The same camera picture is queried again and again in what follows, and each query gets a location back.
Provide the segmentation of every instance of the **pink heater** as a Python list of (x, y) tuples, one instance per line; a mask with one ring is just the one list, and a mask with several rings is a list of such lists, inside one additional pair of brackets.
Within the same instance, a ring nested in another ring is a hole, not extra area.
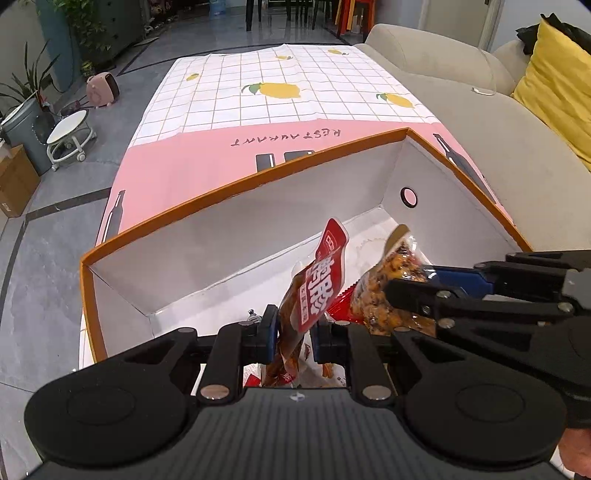
[(95, 107), (109, 106), (119, 97), (119, 87), (109, 72), (99, 73), (86, 81), (86, 96)]

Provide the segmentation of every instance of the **gray bin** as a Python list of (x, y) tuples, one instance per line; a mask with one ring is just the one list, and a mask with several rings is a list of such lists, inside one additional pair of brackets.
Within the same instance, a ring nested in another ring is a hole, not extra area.
[(47, 157), (47, 145), (39, 142), (33, 132), (33, 122), (41, 115), (41, 107), (32, 96), (25, 100), (16, 110), (12, 111), (0, 124), (2, 136), (13, 147), (23, 145), (27, 157), (39, 176), (51, 168)]

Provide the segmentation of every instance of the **white open box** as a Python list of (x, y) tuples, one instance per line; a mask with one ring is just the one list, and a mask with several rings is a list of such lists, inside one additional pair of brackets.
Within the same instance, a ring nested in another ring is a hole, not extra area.
[[(415, 208), (401, 199), (410, 187)], [(182, 326), (199, 335), (279, 304), (328, 218), (349, 232), (345, 287), (405, 223), (438, 265), (502, 260), (527, 243), (500, 210), (414, 131), (340, 145), (202, 195), (82, 259), (95, 361)]]

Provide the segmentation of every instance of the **yellow lemon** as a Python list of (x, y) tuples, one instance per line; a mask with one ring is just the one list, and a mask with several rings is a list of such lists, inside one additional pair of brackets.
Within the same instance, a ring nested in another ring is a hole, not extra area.
[(248, 90), (254, 95), (260, 91), (263, 95), (273, 98), (299, 98), (300, 88), (291, 83), (253, 83), (246, 85), (242, 91)]
[(413, 103), (410, 100), (401, 97), (400, 95), (396, 95), (395, 93), (379, 93), (375, 97), (405, 108), (413, 107)]

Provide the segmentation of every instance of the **door frame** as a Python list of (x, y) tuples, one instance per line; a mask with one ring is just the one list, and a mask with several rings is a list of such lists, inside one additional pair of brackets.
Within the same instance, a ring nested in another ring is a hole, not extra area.
[[(487, 50), (491, 45), (492, 37), (495, 34), (497, 20), (501, 13), (501, 6), (504, 3), (504, 0), (490, 0), (488, 6), (488, 12), (486, 14), (486, 20), (484, 26), (482, 27), (482, 34), (480, 35), (480, 40), (478, 42), (478, 48), (481, 50)], [(427, 14), (429, 12), (429, 6), (431, 5), (431, 0), (423, 0), (421, 4), (421, 14), (418, 19), (418, 29), (425, 30), (425, 25), (427, 23)]]

